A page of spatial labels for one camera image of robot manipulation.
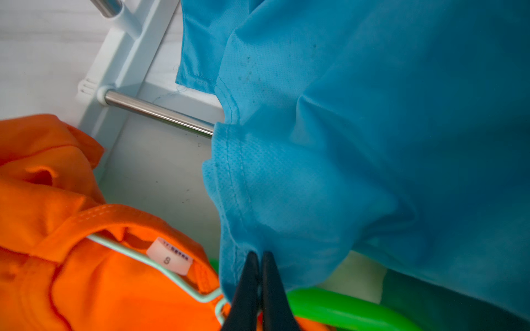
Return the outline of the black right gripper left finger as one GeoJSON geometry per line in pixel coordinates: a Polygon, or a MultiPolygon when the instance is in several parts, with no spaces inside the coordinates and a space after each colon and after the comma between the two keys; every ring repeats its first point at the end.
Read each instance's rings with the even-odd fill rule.
{"type": "Polygon", "coordinates": [[[222,331],[256,330],[259,280],[258,256],[254,252],[249,252],[222,331]]]}

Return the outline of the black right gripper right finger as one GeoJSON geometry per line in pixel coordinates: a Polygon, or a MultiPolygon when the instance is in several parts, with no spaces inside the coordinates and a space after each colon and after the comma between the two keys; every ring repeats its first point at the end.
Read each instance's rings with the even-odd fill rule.
{"type": "Polygon", "coordinates": [[[262,257],[262,316],[265,331],[300,331],[272,252],[262,257]]]}

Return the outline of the orange garment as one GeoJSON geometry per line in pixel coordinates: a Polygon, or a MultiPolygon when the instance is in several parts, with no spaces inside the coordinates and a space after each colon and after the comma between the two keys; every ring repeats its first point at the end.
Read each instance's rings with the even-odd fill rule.
{"type": "Polygon", "coordinates": [[[105,202],[93,174],[103,153],[51,114],[1,122],[1,329],[219,330],[214,303],[89,239],[97,233],[141,254],[164,239],[190,256],[194,289],[219,286],[200,244],[105,202]]]}

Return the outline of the blue garment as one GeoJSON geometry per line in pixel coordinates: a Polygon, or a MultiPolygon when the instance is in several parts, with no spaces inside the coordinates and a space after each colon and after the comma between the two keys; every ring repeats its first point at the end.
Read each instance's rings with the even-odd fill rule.
{"type": "Polygon", "coordinates": [[[528,1],[183,1],[178,84],[215,95],[219,279],[350,251],[529,318],[528,1]]]}

